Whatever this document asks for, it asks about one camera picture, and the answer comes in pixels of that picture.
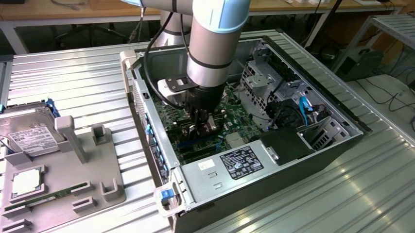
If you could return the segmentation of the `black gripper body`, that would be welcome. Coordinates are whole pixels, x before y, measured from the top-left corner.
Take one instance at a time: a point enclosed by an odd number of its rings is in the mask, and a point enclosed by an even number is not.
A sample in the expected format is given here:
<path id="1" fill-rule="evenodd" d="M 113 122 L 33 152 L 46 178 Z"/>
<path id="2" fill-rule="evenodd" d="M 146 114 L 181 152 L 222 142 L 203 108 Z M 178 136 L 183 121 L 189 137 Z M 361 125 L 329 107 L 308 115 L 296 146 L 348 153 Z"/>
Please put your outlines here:
<path id="1" fill-rule="evenodd" d="M 186 109 L 213 113 L 221 103 L 225 85 L 217 87 L 194 87 L 186 91 Z"/>

